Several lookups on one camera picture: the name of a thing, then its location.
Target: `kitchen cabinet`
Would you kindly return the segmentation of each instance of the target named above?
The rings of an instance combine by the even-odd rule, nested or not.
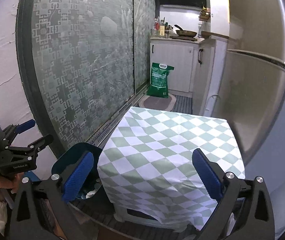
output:
[[[198,50],[195,83],[192,94],[192,113],[203,115],[211,80],[215,46],[212,42],[203,44]]]
[[[169,43],[150,43],[150,67],[152,63],[173,66],[168,75],[168,89],[189,92],[194,47]]]

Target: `bottle label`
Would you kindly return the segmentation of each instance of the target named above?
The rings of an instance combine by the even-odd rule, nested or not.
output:
[[[164,36],[164,26],[159,27],[159,35]]]

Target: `checkered tablecloth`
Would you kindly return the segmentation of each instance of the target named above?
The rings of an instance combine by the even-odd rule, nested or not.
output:
[[[212,200],[192,165],[200,148],[210,161],[244,179],[244,164],[224,119],[132,107],[114,130],[98,161],[111,202],[162,224],[206,223]]]

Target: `green rice bag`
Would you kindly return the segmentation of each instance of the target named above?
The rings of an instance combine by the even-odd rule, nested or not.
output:
[[[174,67],[172,66],[152,63],[150,87],[147,91],[147,95],[160,98],[168,98],[167,76],[169,75],[169,71],[173,69]]]

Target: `silver screw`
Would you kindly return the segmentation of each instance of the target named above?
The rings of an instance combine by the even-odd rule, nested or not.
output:
[[[228,179],[233,179],[235,177],[235,175],[232,172],[227,172],[226,176]]]
[[[22,179],[22,183],[27,183],[29,181],[29,178],[28,177],[24,177],[23,179]]]
[[[59,179],[59,174],[53,174],[53,175],[51,176],[51,179],[52,179],[52,180],[57,180],[57,179]]]
[[[259,183],[262,183],[262,182],[263,182],[263,178],[262,178],[262,177],[257,177],[256,180],[257,180]]]

